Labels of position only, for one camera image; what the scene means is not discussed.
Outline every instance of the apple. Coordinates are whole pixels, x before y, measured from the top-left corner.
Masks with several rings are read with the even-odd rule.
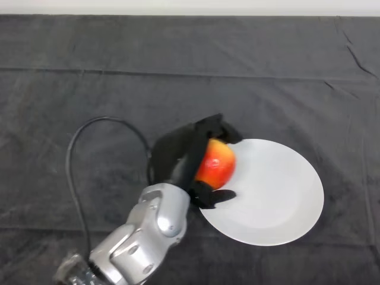
[[[236,158],[232,149],[227,144],[212,138],[208,141],[195,180],[209,184],[214,190],[219,189],[230,180],[235,164]]]

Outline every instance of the dark gray cloth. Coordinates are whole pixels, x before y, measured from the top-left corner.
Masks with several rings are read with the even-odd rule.
[[[98,115],[153,144],[224,113],[316,169],[322,216],[288,245],[223,236],[194,207],[147,284],[380,284],[380,19],[0,17],[0,283],[50,284],[83,239],[64,175],[73,132]],[[75,175],[93,245],[146,184],[139,141],[100,123]]]

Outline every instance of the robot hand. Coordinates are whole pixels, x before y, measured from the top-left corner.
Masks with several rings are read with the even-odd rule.
[[[242,136],[223,121],[221,114],[190,123],[162,136],[154,145],[150,166],[153,183],[167,182],[185,190],[199,208],[215,208],[218,202],[236,196],[231,190],[218,190],[194,177],[204,157],[210,138],[236,144]]]
[[[86,278],[95,280],[94,284],[143,284],[163,262],[169,248],[183,238],[190,201],[202,208],[213,208],[215,203],[235,196],[233,191],[213,192],[206,183],[194,181],[210,138],[226,143],[242,140],[222,121],[222,115],[214,115],[156,142],[149,161],[153,185],[142,191],[126,223],[91,252],[91,274],[86,271]],[[76,283],[65,280],[64,284],[69,285],[91,284],[78,278]]]

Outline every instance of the white plate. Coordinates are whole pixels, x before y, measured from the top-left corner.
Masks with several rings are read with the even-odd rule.
[[[222,189],[237,196],[216,209],[201,210],[210,224],[251,245],[281,245],[307,233],[324,203],[322,183],[311,164],[272,141],[250,139],[229,146],[236,168]]]

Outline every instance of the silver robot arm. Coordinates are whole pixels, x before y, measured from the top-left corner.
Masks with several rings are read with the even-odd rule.
[[[126,223],[92,251],[90,263],[111,284],[142,284],[183,238],[189,203],[172,184],[146,187]]]

